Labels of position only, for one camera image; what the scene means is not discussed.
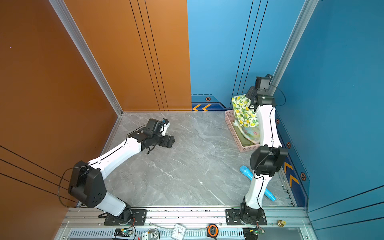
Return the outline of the lemon print skirt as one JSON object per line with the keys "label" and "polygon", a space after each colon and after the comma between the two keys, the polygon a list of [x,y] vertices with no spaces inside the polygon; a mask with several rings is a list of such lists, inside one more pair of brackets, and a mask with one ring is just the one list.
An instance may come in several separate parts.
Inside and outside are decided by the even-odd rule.
{"label": "lemon print skirt", "polygon": [[259,120],[253,109],[250,109],[251,100],[245,95],[232,97],[231,100],[235,118],[242,127],[253,128],[259,126]]}

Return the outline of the olive green skirt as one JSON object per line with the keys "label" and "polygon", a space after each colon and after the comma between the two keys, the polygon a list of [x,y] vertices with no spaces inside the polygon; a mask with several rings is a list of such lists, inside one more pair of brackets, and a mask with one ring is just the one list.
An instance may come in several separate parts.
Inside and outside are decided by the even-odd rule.
{"label": "olive green skirt", "polygon": [[234,128],[234,130],[236,132],[236,135],[238,136],[242,146],[248,147],[248,146],[251,146],[251,145],[257,145],[257,144],[254,144],[254,143],[248,141],[246,138],[243,137],[243,135],[241,134],[241,132],[240,132],[240,130],[238,128],[238,127],[241,126],[238,122],[232,122],[232,126],[233,126],[233,128]]}

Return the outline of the green circuit board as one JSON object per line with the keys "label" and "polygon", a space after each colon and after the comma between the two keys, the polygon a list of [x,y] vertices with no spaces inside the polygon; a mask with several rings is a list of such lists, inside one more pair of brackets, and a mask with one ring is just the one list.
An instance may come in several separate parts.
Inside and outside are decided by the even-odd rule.
{"label": "green circuit board", "polygon": [[114,231],[114,239],[117,240],[131,240],[135,232],[128,228],[116,228]]}

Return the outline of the pink plastic basket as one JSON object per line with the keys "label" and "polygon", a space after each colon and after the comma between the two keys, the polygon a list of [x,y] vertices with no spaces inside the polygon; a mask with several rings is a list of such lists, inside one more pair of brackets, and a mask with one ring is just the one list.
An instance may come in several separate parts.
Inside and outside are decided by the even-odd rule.
{"label": "pink plastic basket", "polygon": [[249,152],[256,150],[260,144],[249,141],[240,131],[239,127],[235,126],[235,115],[233,110],[225,111],[225,121],[234,138],[238,150],[242,152]]}

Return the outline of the white power plug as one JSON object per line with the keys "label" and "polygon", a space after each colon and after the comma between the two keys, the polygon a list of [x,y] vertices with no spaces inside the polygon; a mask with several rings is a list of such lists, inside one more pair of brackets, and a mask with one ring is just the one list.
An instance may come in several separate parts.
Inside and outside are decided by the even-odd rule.
{"label": "white power plug", "polygon": [[141,235],[141,240],[159,240],[160,232],[156,228],[151,228],[144,231]]}

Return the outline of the white square clock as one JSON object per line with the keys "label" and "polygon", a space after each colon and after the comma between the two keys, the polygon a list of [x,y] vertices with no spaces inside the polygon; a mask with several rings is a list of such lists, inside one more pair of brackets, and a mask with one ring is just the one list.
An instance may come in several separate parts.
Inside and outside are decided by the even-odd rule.
{"label": "white square clock", "polygon": [[172,230],[171,238],[173,240],[183,240],[186,234],[187,228],[180,224],[175,224]]}

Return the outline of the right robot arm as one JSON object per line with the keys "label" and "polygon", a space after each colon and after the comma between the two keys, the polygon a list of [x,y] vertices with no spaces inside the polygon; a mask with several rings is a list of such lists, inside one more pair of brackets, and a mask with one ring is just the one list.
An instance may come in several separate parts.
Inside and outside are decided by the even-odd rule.
{"label": "right robot arm", "polygon": [[276,102],[270,90],[277,87],[271,84],[273,76],[257,77],[246,97],[251,100],[251,109],[259,120],[260,146],[252,153],[250,164],[252,181],[248,193],[240,205],[240,221],[244,225],[266,225],[262,201],[268,183],[278,173],[288,156],[288,151],[280,142],[276,126]]}

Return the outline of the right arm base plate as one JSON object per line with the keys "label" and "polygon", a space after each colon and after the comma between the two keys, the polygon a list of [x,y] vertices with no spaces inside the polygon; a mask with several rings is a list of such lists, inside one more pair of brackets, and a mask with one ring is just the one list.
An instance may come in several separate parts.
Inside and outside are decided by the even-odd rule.
{"label": "right arm base plate", "polygon": [[252,226],[266,226],[267,217],[263,209],[250,209],[249,212],[241,214],[240,209],[226,209],[226,221],[227,225],[252,225]]}

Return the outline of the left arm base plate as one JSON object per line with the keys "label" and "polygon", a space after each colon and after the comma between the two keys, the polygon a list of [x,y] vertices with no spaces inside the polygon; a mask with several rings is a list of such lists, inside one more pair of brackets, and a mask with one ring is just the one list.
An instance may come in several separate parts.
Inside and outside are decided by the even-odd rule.
{"label": "left arm base plate", "polygon": [[147,217],[146,209],[124,210],[123,213],[115,217],[109,213],[106,215],[105,226],[143,226]]}

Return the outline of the brass round knob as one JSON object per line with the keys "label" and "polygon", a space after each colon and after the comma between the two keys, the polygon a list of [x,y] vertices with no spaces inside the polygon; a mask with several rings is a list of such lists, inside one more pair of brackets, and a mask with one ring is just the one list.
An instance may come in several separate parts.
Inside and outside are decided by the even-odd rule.
{"label": "brass round knob", "polygon": [[279,227],[284,227],[287,224],[287,222],[283,221],[283,220],[278,220],[277,224],[278,224]]}

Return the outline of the pastel floral skirt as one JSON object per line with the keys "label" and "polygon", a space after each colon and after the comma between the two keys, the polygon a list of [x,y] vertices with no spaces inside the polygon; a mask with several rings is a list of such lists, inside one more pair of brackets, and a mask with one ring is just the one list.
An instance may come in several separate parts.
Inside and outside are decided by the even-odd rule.
{"label": "pastel floral skirt", "polygon": [[260,143],[260,130],[259,127],[238,127],[241,134],[244,138],[246,138],[248,141],[259,144]]}

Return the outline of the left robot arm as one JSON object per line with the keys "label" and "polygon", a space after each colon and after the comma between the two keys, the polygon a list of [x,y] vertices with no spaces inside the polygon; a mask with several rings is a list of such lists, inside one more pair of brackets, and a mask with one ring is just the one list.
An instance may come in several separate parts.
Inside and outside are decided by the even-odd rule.
{"label": "left robot arm", "polygon": [[167,119],[149,119],[145,126],[127,134],[112,150],[88,162],[76,163],[68,193],[88,208],[99,209],[119,223],[128,224],[133,218],[131,206],[107,191],[105,179],[129,158],[146,149],[151,152],[156,146],[172,148],[175,138],[166,134],[169,127]]}

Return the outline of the orange black tape measure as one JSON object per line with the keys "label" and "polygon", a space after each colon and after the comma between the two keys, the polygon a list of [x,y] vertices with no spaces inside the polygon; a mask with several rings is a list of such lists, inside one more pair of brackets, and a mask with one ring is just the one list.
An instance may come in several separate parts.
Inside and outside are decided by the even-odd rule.
{"label": "orange black tape measure", "polygon": [[219,228],[215,224],[207,226],[207,237],[216,240],[219,235]]}

